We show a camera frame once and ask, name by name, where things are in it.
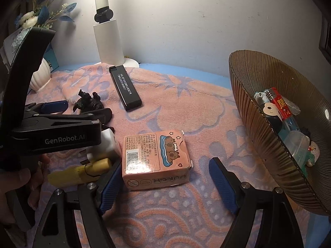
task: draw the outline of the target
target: pink blanket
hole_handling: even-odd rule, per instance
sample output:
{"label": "pink blanket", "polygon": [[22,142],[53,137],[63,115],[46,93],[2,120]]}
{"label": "pink blanket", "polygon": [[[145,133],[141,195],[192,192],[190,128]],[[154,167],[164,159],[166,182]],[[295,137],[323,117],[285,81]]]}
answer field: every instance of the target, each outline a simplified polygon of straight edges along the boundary
{"label": "pink blanket", "polygon": [[[208,171],[211,157],[217,156],[225,167],[241,181],[255,188],[272,190],[276,185],[256,155],[240,120],[229,89],[187,77],[175,77],[139,68],[127,68],[143,107],[127,113],[115,90],[107,64],[85,66],[73,72],[54,72],[45,89],[28,95],[27,102],[68,100],[69,109],[79,99],[78,91],[96,91],[105,107],[113,111],[110,126],[122,144],[125,135],[166,129],[185,132],[194,168],[190,182],[155,190],[129,191],[118,195],[104,221],[116,247],[220,247],[233,215],[226,210]],[[79,165],[84,157],[78,150],[48,154],[52,160],[49,171]],[[55,187],[42,185],[36,226]],[[291,202],[303,240],[309,213]],[[254,247],[259,231],[261,212],[247,247]],[[80,213],[76,212],[83,247],[89,247]],[[29,232],[32,246],[36,226]]]}

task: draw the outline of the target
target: black lighter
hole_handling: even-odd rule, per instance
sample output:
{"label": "black lighter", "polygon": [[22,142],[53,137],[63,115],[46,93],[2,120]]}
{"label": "black lighter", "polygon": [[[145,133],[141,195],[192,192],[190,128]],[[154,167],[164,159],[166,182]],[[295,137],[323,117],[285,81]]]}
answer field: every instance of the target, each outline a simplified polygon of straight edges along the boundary
{"label": "black lighter", "polygon": [[141,106],[141,99],[123,65],[109,67],[110,75],[126,111]]}

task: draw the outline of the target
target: white wall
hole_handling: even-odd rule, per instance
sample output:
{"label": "white wall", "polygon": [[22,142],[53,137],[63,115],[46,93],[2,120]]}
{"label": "white wall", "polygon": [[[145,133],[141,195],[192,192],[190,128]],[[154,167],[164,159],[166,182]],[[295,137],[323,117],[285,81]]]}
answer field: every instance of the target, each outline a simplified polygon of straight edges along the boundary
{"label": "white wall", "polygon": [[[97,62],[94,0],[54,26],[60,65]],[[321,13],[312,0],[109,0],[124,54],[228,76],[229,54],[258,50],[295,67],[331,98],[331,66],[318,49]]]}

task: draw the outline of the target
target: finger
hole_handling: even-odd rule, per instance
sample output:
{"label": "finger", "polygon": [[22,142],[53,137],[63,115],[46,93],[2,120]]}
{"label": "finger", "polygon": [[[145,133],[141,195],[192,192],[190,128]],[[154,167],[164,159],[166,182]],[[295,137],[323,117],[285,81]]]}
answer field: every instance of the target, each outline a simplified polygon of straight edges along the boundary
{"label": "finger", "polygon": [[4,194],[10,190],[18,189],[30,180],[28,168],[18,172],[4,172],[0,174],[0,193]]}
{"label": "finger", "polygon": [[0,194],[0,223],[2,224],[14,224],[15,218],[11,213],[5,194]]}
{"label": "finger", "polygon": [[45,164],[49,164],[51,159],[46,154],[42,154],[40,155],[39,161]]}
{"label": "finger", "polygon": [[28,198],[28,205],[36,210],[38,208],[40,198],[40,187],[37,187],[34,191],[31,191]]}
{"label": "finger", "polygon": [[30,179],[30,188],[34,191],[38,186],[40,186],[44,181],[44,176],[41,169],[38,167],[35,174],[31,176]]}

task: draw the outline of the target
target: flower vase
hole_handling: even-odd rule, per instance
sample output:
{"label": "flower vase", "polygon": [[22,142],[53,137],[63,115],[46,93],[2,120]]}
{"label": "flower vase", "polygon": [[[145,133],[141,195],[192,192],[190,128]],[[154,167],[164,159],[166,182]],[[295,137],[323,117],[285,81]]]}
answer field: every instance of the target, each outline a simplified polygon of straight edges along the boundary
{"label": "flower vase", "polygon": [[38,71],[34,72],[30,82],[30,88],[36,93],[40,92],[51,80],[51,70],[47,61],[43,58]]}

